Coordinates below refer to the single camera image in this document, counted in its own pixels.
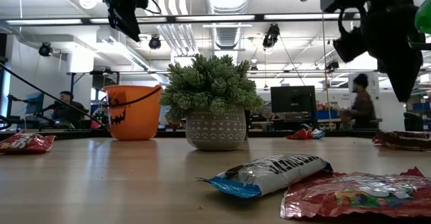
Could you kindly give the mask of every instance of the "blue candy wrapper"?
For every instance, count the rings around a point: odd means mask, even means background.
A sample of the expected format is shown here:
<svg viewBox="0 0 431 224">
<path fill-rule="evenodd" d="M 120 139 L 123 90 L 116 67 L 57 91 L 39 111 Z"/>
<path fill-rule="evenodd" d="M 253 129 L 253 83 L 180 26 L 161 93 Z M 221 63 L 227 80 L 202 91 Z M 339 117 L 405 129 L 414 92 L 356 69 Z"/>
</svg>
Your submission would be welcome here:
<svg viewBox="0 0 431 224">
<path fill-rule="evenodd" d="M 320 170 L 332 171 L 332 167 L 320 157 L 283 154 L 256 159 L 213 178 L 198 180 L 208 182 L 227 194 L 252 198 L 287 188 Z"/>
</svg>

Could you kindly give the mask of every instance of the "potted plant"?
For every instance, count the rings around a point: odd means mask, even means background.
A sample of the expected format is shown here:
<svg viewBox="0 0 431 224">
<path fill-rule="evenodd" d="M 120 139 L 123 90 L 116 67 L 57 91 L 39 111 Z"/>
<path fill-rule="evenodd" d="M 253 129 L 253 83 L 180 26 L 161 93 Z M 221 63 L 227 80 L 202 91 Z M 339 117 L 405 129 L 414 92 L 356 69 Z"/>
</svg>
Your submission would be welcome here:
<svg viewBox="0 0 431 224">
<path fill-rule="evenodd" d="M 233 64 L 233 58 L 196 54 L 193 64 L 169 65 L 170 85 L 160 104 L 170 106 L 169 122 L 186 119 L 187 141 L 200 150 L 226 151 L 238 148 L 246 137 L 244 109 L 263 105 L 256 84 L 247 79 L 248 61 Z"/>
</svg>

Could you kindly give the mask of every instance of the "ventilation duct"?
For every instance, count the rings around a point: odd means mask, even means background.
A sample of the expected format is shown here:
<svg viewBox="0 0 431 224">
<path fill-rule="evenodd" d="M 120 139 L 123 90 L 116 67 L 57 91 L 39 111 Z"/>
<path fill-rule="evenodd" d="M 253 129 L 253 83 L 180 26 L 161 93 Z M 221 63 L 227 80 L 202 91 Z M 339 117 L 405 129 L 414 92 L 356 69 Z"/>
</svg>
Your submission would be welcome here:
<svg viewBox="0 0 431 224">
<path fill-rule="evenodd" d="M 207 0 L 210 14 L 242 14 L 247 11 L 248 0 Z M 241 35 L 240 28 L 212 28 L 215 44 L 222 50 L 234 49 Z"/>
</svg>

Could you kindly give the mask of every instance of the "desk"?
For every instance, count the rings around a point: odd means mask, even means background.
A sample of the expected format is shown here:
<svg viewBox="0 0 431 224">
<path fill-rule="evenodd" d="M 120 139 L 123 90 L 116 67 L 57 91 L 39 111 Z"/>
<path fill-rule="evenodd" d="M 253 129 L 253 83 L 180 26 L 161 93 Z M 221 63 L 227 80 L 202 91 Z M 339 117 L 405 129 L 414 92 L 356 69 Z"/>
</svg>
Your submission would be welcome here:
<svg viewBox="0 0 431 224">
<path fill-rule="evenodd" d="M 219 153 L 194 151 L 185 139 L 55 141 L 45 155 L 0 155 L 0 223 L 319 223 L 281 220 L 283 190 L 243 200 L 195 179 L 282 153 L 319 155 L 339 172 L 398 174 L 417 166 L 431 176 L 429 153 L 379 150 L 370 139 L 249 139 Z"/>
</svg>

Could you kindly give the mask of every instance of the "orange pumpkin bucket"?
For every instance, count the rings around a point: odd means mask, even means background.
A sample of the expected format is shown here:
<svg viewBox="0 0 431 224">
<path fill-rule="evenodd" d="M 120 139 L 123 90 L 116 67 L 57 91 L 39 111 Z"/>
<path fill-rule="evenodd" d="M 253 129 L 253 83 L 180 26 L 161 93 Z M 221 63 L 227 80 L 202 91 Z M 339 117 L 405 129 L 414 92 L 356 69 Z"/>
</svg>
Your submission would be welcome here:
<svg viewBox="0 0 431 224">
<path fill-rule="evenodd" d="M 110 85 L 104 87 L 103 91 L 110 106 L 109 127 L 112 137 L 136 141 L 148 140 L 156 135 L 162 86 Z"/>
</svg>

